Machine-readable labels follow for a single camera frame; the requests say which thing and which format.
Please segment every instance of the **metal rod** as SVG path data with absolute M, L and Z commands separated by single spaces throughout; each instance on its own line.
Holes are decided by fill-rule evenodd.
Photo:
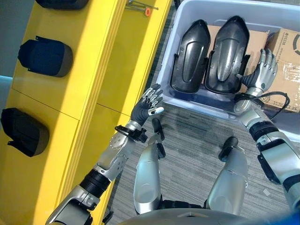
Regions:
M 140 4 L 140 5 L 143 5 L 143 6 L 145 6 L 145 7 L 149 7 L 149 8 L 153 8 L 153 9 L 158 10 L 158 7 L 154 7 L 154 6 L 151 6 L 151 5 L 147 5 L 147 4 L 144 4 L 144 3 L 142 3 L 142 2 L 135 1 L 135 0 L 128 0 L 129 5 L 134 5 L 134 4 L 133 4 L 134 2 L 135 2 L 135 3 L 138 3 L 138 4 Z

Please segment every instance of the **yellow cabinet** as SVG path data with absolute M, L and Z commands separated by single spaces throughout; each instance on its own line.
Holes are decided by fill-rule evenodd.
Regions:
M 42 154 L 27 157 L 7 146 L 0 132 L 0 224 L 44 224 L 105 150 L 114 127 L 129 120 L 172 0 L 142 0 L 159 7 L 150 17 L 124 10 L 126 2 L 89 0 L 78 11 L 34 4 L 23 43 L 36 35 L 62 41 L 74 62 L 63 78 L 29 72 L 17 62 L 7 108 L 45 124 L 50 141 Z M 101 224 L 112 187 L 92 212 L 94 225 Z
M 97 101 L 126 115 L 130 115 L 144 90 L 165 25 L 162 18 L 171 4 L 170 0 L 142 2 L 159 10 L 153 10 L 150 17 L 138 11 L 124 11 Z
M 116 132 L 114 127 L 120 124 L 126 124 L 129 119 L 129 116 L 120 112 L 98 104 L 96 105 L 83 146 L 83 151 L 80 156 L 77 171 L 75 173 L 73 186 L 83 180 L 84 176 L 92 169 L 101 153 L 105 151 L 111 137 Z M 102 219 L 104 216 L 112 189 L 113 184 L 111 184 L 106 192 L 101 196 L 100 203 L 92 212 L 95 224 L 100 224 L 99 222 L 101 221 L 99 218 Z
M 44 224 L 57 204 L 66 161 L 78 120 L 11 90 L 7 107 L 16 107 L 42 122 L 50 133 L 44 152 L 28 157 L 8 146 L 0 132 L 0 217 L 12 225 Z

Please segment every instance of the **black joint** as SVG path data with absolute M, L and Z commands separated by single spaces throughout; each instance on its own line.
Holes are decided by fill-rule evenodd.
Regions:
M 106 191 L 111 182 L 97 170 L 92 169 L 80 183 L 80 186 L 97 198 Z
M 229 137 L 223 144 L 222 150 L 219 153 L 218 157 L 219 157 L 220 161 L 226 162 L 227 157 L 229 156 L 231 150 L 233 149 L 233 147 L 237 147 L 238 143 L 239 143 L 239 140 L 236 137 L 234 137 L 234 136 Z
M 126 137 L 130 138 L 133 141 L 136 142 L 142 142 L 145 143 L 147 140 L 146 136 L 146 129 L 142 128 L 141 130 L 136 129 L 135 131 L 132 131 L 128 129 L 127 127 L 123 127 L 122 125 L 118 125 L 114 128 L 119 133 L 125 135 Z
M 282 185 L 285 187 L 286 192 L 289 192 L 290 188 L 300 182 L 300 174 L 291 176 L 289 178 L 286 178 L 285 181 L 283 181 Z
M 160 134 L 160 139 L 163 141 L 165 139 L 165 135 L 164 135 L 164 132 L 163 132 L 163 127 L 161 126 L 159 119 L 153 118 L 152 119 L 152 126 L 153 126 L 153 129 L 154 129 L 154 133 Z
M 158 148 L 158 158 L 164 158 L 165 157 L 165 148 L 163 147 L 162 143 L 156 144 Z
M 271 181 L 274 184 L 281 184 L 278 177 L 275 175 L 275 173 L 273 172 L 273 170 L 271 169 L 270 165 L 268 164 L 266 159 L 263 157 L 263 155 L 262 154 L 258 155 L 257 159 L 258 159 L 259 163 L 261 164 L 262 170 L 263 170 L 264 174 L 266 175 L 266 177 L 269 179 L 269 181 Z
M 255 141 L 263 135 L 276 131 L 278 131 L 277 127 L 270 121 L 258 122 L 249 129 L 249 133 Z
M 189 204 L 188 202 L 182 201 L 171 201 L 171 200 L 163 200 L 159 206 L 159 210 L 162 209 L 202 209 L 200 205 Z

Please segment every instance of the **plastic storage bin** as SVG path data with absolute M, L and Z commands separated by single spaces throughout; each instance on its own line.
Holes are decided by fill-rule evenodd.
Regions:
M 300 30 L 300 7 L 248 0 L 186 0 L 177 10 L 172 32 L 157 83 L 164 90 L 164 102 L 210 116 L 238 122 L 233 113 L 233 97 L 212 93 L 201 85 L 195 94 L 184 94 L 170 86 L 174 54 L 179 52 L 181 38 L 191 24 L 203 19 L 208 25 L 222 26 L 228 18 L 239 15 L 249 30 Z M 300 142 L 300 113 L 282 112 L 275 119 L 277 127 L 295 142 Z

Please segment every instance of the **robotic hand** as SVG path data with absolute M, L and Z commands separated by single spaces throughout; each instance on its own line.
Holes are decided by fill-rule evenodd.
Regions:
M 126 126 L 115 127 L 117 133 L 111 138 L 108 147 L 93 169 L 53 211 L 46 224 L 90 225 L 92 223 L 89 210 L 95 209 L 100 196 L 123 170 L 135 142 L 144 143 L 147 140 L 146 130 L 141 128 L 142 125 L 149 116 L 164 110 L 163 107 L 156 108 L 162 100 L 163 91 L 159 88 L 159 84 L 154 84 L 147 89 L 133 108 L 130 121 Z
M 261 56 L 254 73 L 248 76 L 242 76 L 240 74 L 237 74 L 236 76 L 248 87 L 246 95 L 254 98 L 261 96 L 271 87 L 277 74 L 277 69 L 278 66 L 275 56 L 269 49 L 267 49 L 267 51 L 262 49 Z M 235 104 L 234 112 L 241 114 L 254 107 L 259 108 L 259 106 L 254 102 L 244 99 Z
M 269 49 L 267 51 L 261 49 L 261 56 L 254 73 L 248 76 L 238 74 L 237 77 L 248 87 L 248 92 L 256 89 L 253 93 L 260 92 L 261 95 L 271 87 L 277 74 L 277 68 L 276 58 L 272 52 Z
M 268 49 L 261 50 L 259 63 L 254 73 L 237 75 L 248 89 L 252 98 L 262 96 L 272 85 L 277 73 L 276 59 Z M 286 135 L 278 130 L 272 121 L 253 101 L 240 100 L 234 106 L 240 121 L 247 128 L 260 151 L 258 160 L 267 178 L 282 184 L 291 209 L 300 206 L 300 151 Z

